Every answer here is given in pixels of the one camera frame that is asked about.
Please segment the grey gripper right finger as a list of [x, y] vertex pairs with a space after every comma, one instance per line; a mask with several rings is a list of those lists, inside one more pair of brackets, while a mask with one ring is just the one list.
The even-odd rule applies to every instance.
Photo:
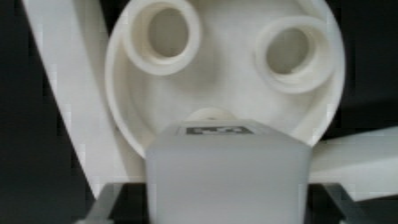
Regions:
[[310, 185], [308, 224], [377, 224], [338, 183]]

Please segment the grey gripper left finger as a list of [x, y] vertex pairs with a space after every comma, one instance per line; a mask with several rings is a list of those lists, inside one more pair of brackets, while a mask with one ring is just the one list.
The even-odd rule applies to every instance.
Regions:
[[146, 184], [107, 184], [88, 216], [74, 224], [148, 224]]

